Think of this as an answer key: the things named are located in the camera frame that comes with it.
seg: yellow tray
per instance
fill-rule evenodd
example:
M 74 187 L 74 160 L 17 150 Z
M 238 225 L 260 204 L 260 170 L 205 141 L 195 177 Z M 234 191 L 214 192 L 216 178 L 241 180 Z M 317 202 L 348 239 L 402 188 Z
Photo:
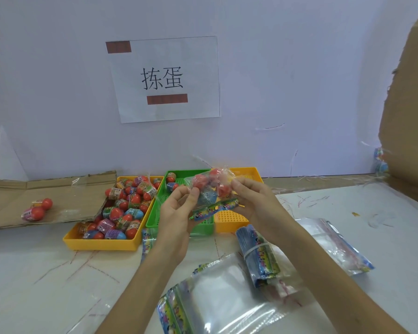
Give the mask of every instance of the yellow tray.
M 121 179 L 129 179 L 134 180 L 137 176 L 121 176 L 116 179 L 116 182 L 119 182 Z M 163 176 L 150 176 L 150 181 L 153 179 L 161 178 L 163 180 Z M 73 251 L 136 251 L 138 246 L 142 242 L 142 232 L 141 230 L 145 227 L 147 219 L 149 217 L 150 211 L 153 207 L 153 203 L 155 202 L 155 198 L 152 200 L 149 209 L 147 210 L 146 214 L 141 220 L 141 226 L 139 226 L 139 230 L 134 236 L 133 239 L 129 240 L 117 240 L 117 239 L 82 239 L 82 235 L 78 233 L 79 223 L 74 225 L 74 227 L 64 236 L 63 241 L 67 245 L 68 248 L 72 249 Z
M 255 167 L 232 167 L 231 171 L 236 177 L 246 177 L 263 182 L 262 177 Z M 214 215 L 215 232 L 217 233 L 234 233 L 240 227 L 249 224 L 248 219 L 242 215 L 232 211 L 221 211 Z

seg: green basket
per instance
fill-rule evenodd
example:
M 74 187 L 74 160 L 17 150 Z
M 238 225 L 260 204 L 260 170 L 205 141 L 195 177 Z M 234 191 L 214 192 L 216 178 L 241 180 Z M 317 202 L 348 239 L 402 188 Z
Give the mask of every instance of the green basket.
M 185 184 L 184 178 L 192 177 L 196 174 L 209 171 L 210 169 L 202 169 L 202 170 L 171 170 L 167 171 L 166 174 L 169 172 L 173 172 L 176 174 L 176 183 L 179 185 Z M 150 216 L 147 219 L 146 228 L 156 228 L 158 227 L 158 223 L 160 222 L 160 208 L 161 204 L 166 201 L 166 199 L 170 196 L 170 193 L 166 190 L 166 178 L 164 177 L 163 182 L 161 183 L 160 188 L 158 189 L 158 196 L 153 203 L 152 210 L 150 212 Z M 214 222 L 213 216 L 209 219 L 201 222 L 200 224 L 196 225 L 191 234 L 198 234 L 198 235 L 207 235 L 210 236 L 213 234 L 214 230 Z

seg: person's right hand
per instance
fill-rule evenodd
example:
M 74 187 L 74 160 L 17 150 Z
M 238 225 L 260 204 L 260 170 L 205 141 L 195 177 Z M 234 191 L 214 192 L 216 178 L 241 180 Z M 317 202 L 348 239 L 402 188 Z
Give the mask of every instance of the person's right hand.
M 232 181 L 240 205 L 233 209 L 241 214 L 272 244 L 279 243 L 279 235 L 286 227 L 295 223 L 294 219 L 280 205 L 268 185 L 240 177 Z

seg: forearm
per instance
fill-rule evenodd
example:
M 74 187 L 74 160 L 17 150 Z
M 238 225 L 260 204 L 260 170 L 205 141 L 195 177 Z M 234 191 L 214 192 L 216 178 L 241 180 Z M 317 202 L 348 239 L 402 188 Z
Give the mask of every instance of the forearm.
M 276 244 L 339 333 L 406 333 L 293 220 L 285 220 Z
M 162 247 L 153 247 L 96 333 L 144 333 L 176 267 L 173 262 Z

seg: chinese character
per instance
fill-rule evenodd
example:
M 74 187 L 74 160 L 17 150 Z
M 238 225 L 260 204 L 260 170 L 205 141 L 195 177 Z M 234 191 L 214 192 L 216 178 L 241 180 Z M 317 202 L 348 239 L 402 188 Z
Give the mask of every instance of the chinese character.
M 170 87 L 165 87 L 165 88 L 175 88 L 175 87 L 181 87 L 183 88 L 183 86 L 180 84 L 180 78 L 179 77 L 175 77 L 175 76 L 181 76 L 183 74 L 177 74 L 176 72 L 179 72 L 181 67 L 171 67 L 171 68 L 163 68 L 166 69 L 166 74 L 164 75 L 164 77 L 166 77 L 167 75 L 172 76 L 172 78 L 167 78 L 167 85 L 172 84 Z
M 144 80 L 143 82 L 145 82 L 145 88 L 144 89 L 150 89 L 153 84 L 155 84 L 155 89 L 158 90 L 158 84 L 161 85 L 161 87 L 163 87 L 163 85 L 161 84 L 161 78 L 156 79 L 156 75 L 154 73 L 156 72 L 160 72 L 159 70 L 155 70 L 154 68 L 152 68 L 152 71 L 146 72 L 145 68 L 143 68 L 143 73 L 141 73 L 141 75 L 144 75 Z M 150 87 L 147 87 L 147 82 L 151 82 Z

